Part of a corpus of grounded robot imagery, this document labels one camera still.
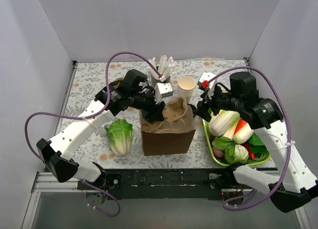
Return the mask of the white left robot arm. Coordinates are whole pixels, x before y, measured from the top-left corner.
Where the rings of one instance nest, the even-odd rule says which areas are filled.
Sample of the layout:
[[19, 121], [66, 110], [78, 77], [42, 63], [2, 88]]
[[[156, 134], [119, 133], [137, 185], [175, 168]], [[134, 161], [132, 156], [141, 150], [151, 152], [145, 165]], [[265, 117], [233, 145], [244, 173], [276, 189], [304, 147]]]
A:
[[109, 83], [95, 95], [94, 100], [74, 121], [49, 140], [40, 139], [36, 146], [41, 160], [59, 182], [71, 178], [84, 179], [94, 189], [106, 182], [97, 163], [73, 160], [80, 145], [99, 127], [128, 107], [141, 110], [149, 122], [163, 121], [163, 98], [172, 93], [169, 83], [148, 85], [147, 76], [138, 70], [129, 70], [123, 80]]

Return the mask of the brown paper bag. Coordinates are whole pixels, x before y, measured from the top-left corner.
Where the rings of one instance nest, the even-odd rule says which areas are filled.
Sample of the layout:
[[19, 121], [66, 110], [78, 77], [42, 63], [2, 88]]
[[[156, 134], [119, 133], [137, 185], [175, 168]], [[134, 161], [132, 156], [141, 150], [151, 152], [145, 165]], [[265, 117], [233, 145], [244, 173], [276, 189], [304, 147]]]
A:
[[140, 114], [142, 149], [145, 156], [187, 153], [196, 132], [196, 123], [191, 107], [178, 121], [163, 121], [154, 132]]

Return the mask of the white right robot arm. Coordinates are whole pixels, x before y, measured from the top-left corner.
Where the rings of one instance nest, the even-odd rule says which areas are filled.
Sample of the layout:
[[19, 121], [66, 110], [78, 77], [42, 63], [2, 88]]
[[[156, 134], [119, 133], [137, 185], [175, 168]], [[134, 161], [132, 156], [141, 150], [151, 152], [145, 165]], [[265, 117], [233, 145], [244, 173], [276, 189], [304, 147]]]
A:
[[231, 188], [244, 184], [264, 193], [284, 213], [295, 210], [317, 197], [318, 179], [291, 140], [289, 120], [280, 99], [259, 97], [255, 77], [245, 71], [238, 72], [238, 68], [233, 70], [231, 88], [226, 92], [216, 83], [216, 75], [200, 76], [197, 84], [203, 94], [196, 114], [210, 121], [211, 113], [217, 115], [221, 110], [239, 113], [260, 137], [281, 175], [272, 176], [237, 162], [226, 167], [222, 178]]

